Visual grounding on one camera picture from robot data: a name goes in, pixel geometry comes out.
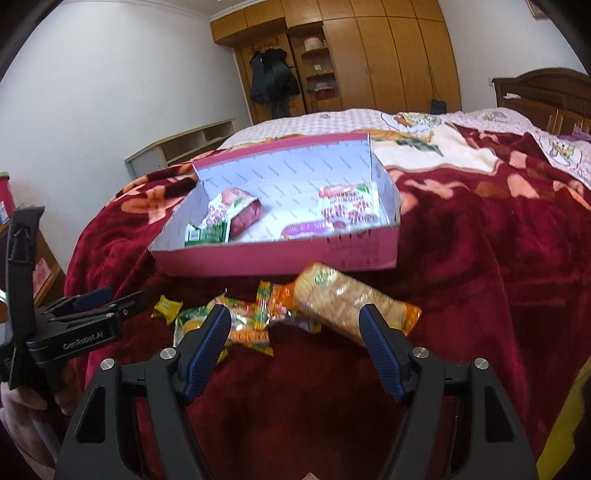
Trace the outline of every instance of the red fleece blanket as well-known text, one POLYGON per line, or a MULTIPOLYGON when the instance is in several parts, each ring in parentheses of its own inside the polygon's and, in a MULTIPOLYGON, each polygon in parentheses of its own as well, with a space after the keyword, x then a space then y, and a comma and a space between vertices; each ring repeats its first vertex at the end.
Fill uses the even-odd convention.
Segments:
MULTIPOLYGON (((398 267, 353 276, 422 308, 413 344, 451 361, 488 358, 537 456, 590 353, 591 195, 552 168, 529 134, 458 130, 474 148, 495 152, 496 172, 392 170, 403 200, 398 267)), ((189 307, 228 289, 253 300, 258 278, 158 273, 147 247, 194 185, 191 165, 182 165, 119 192, 80 236, 66 293, 112 286, 121 296, 145 287, 189 307)), ((107 356, 146 360, 171 335, 149 312, 131 319, 124 340, 78 362, 81 380, 107 356)), ((231 347, 188 409, 215 478, 300 480, 308 471, 322 480, 375 478, 400 408, 366 351, 328 329, 313 336, 277 326, 270 336, 275 358, 231 347)), ((145 403, 138 414, 158 478, 145 403)))

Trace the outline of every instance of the hanging clothes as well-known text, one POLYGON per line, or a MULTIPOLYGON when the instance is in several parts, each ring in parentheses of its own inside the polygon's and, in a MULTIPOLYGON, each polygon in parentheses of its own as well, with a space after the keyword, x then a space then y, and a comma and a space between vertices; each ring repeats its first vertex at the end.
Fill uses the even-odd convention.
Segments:
POLYGON ((299 95, 300 88, 285 62, 287 53, 280 48, 256 51, 251 58, 251 100, 265 105, 273 118, 290 116, 288 99, 299 95))

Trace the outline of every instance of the black coat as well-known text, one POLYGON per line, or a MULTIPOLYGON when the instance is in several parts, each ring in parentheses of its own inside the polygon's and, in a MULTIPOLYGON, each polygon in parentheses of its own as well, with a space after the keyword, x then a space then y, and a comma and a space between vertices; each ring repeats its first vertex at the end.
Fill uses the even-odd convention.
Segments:
POLYGON ((299 95, 297 80, 285 62, 287 53, 280 48, 257 51, 251 58, 251 100, 267 107, 299 95))

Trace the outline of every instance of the candy wrapper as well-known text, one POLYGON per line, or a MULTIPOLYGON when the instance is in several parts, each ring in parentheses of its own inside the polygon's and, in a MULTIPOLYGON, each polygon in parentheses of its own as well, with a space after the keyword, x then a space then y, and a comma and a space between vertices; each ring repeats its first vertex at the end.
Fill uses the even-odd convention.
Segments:
POLYGON ((261 280, 256 292, 255 328, 260 329, 275 322, 284 322, 296 325, 308 333, 320 332, 322 328, 320 322, 297 313, 293 288, 293 283, 280 285, 261 280))
MULTIPOLYGON (((173 346, 177 346, 183 339, 185 334, 191 330, 201 328, 201 325, 207 318, 206 312, 207 306, 198 307, 196 309, 183 310, 177 315, 175 328, 174 328, 174 342, 173 346)), ((221 363, 228 356, 228 346, 230 342, 226 342, 226 347, 220 352, 220 356, 217 358, 217 363, 221 363)))
POLYGON ((331 185, 318 191, 318 218, 291 223, 281 231, 284 239, 327 236, 379 225, 379 195, 371 184, 331 185))
POLYGON ((214 298, 205 306, 181 312, 177 317, 175 342, 178 343, 188 331, 199 328, 203 324, 207 314, 209 314, 216 304, 225 305, 230 310, 232 327, 228 336, 228 342, 226 343, 227 345, 240 343, 252 350, 273 356, 273 349, 269 346, 269 333, 264 328, 255 328, 254 315, 256 304, 231 299, 225 295, 214 298))
POLYGON ((165 318, 166 325, 170 325, 174 322, 181 308, 183 308, 182 301, 169 300, 164 295, 160 295, 160 300, 154 306, 152 318, 165 318))
POLYGON ((328 186, 318 196, 322 217, 339 229, 379 225, 378 191, 370 184, 328 186))
POLYGON ((209 202, 199 226, 187 225, 185 247, 226 243, 255 223, 261 210, 261 202, 250 193, 234 187, 224 190, 209 202))

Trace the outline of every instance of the wardrobe door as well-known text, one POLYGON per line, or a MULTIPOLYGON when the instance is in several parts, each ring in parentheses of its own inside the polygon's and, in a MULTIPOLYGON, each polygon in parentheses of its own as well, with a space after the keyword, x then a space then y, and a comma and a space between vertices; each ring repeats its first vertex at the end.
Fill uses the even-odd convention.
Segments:
POLYGON ((335 67, 343 109, 375 108, 374 92, 354 18, 324 22, 324 34, 335 67))
POLYGON ((353 8, 349 0, 318 0, 322 20, 349 18, 353 16, 353 8))
POLYGON ((416 18, 388 18, 409 112, 429 112, 433 98, 431 72, 416 18))
POLYGON ((382 3, 389 17, 416 17, 410 0, 382 0, 382 3))
POLYGON ((281 0, 288 27, 306 23, 320 22, 320 8, 316 0, 281 0))
POLYGON ((385 17, 381 0, 351 0, 356 17, 385 17))
POLYGON ((462 110, 456 59, 445 23, 431 20, 419 20, 418 23, 431 67, 434 98, 447 102, 448 112, 462 110))
POLYGON ((279 0, 265 0, 264 2, 246 7, 244 9, 244 15, 246 16, 246 24, 249 27, 285 16, 283 6, 279 0))
POLYGON ((417 18, 445 22, 437 0, 413 0, 413 8, 417 18))
POLYGON ((252 124, 256 125, 259 123, 258 113, 256 112, 256 106, 249 95, 251 94, 251 81, 249 80, 248 70, 251 68, 248 63, 245 63, 244 57, 242 56, 242 49, 235 48, 234 54, 236 55, 236 63, 238 64, 238 72, 240 73, 240 80, 242 81, 242 87, 244 88, 244 96, 246 97, 246 104, 248 110, 251 113, 252 124))
POLYGON ((407 107, 398 54, 388 19, 363 17, 357 22, 367 55, 376 108, 387 113, 405 112, 407 107))

